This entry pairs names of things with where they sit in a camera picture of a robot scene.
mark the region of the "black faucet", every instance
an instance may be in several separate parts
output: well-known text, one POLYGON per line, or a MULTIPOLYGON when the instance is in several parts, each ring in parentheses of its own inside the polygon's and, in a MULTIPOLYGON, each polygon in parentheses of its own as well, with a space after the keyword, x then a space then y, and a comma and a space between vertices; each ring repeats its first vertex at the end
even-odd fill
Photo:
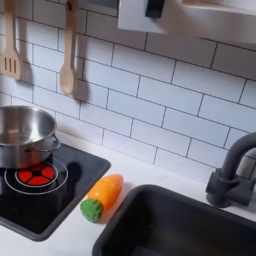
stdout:
POLYGON ((236 172, 242 157, 250 149, 256 148, 256 132, 248 134, 230 148, 221 169, 212 173, 206 192, 210 204, 226 208, 232 202, 248 206, 255 186, 255 180, 240 179, 236 172))

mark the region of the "sink basin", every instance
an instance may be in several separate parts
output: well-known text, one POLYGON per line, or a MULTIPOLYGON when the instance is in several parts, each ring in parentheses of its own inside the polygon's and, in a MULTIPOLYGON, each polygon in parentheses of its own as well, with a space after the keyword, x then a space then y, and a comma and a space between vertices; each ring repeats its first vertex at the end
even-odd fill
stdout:
POLYGON ((167 189, 133 189, 93 256, 255 256, 256 223, 167 189))

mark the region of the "red burner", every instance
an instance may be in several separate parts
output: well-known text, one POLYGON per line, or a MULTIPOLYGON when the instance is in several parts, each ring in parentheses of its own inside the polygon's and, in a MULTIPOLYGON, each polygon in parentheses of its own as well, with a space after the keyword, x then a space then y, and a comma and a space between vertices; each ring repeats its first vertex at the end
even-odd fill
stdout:
POLYGON ((47 185, 54 177, 55 172, 53 167, 47 164, 38 164, 18 171, 20 182, 30 186, 47 185))

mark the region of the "cooking pot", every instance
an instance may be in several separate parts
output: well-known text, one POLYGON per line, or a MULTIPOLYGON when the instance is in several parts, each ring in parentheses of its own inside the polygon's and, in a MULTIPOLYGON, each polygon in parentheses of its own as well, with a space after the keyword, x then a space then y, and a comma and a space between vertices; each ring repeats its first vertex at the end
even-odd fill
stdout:
POLYGON ((27 168, 61 145, 57 124, 47 112, 26 106, 0 108, 0 168, 27 168))

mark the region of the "toy carrot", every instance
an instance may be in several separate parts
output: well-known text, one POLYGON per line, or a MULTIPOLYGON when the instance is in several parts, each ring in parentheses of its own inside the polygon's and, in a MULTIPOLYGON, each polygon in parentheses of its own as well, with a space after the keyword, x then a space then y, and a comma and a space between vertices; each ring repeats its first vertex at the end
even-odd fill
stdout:
POLYGON ((123 187, 123 177, 109 175, 98 180, 80 205, 82 214, 91 222, 97 222, 116 202, 123 187))

